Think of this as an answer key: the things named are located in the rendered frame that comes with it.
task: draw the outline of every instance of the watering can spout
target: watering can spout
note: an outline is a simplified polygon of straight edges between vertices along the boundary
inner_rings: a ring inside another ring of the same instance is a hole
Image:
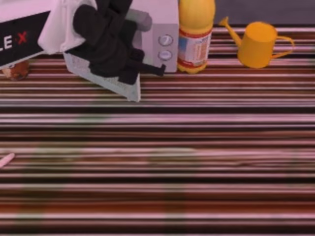
[[[219,22],[219,26],[224,26],[227,28],[229,34],[231,35],[231,37],[233,38],[234,42],[236,43],[237,47],[240,47],[242,44],[242,40],[240,38],[240,36],[238,36],[238,34],[232,29],[232,27],[228,24],[228,16],[224,17],[220,22]]]

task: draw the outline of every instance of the black sign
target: black sign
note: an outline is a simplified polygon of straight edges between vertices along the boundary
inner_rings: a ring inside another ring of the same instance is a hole
[[[37,41],[50,11],[0,23],[0,66],[40,53]]]

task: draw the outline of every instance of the striped surface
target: striped surface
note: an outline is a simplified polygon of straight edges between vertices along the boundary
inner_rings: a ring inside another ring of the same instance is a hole
[[[215,29],[203,73],[143,75],[140,103],[62,55],[2,76],[0,235],[314,233],[315,29],[279,32],[295,53],[251,70]]]

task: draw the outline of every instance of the pink object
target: pink object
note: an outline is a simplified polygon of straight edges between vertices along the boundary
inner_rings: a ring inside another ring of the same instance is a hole
[[[14,153],[11,153],[0,160],[0,169],[9,164],[15,157]]]

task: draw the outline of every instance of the red x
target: red x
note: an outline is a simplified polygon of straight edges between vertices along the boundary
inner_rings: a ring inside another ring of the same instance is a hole
[[[20,40],[18,42],[18,44],[20,45],[21,43],[26,43],[26,31],[24,31],[23,33],[18,33],[18,36],[20,37]]]

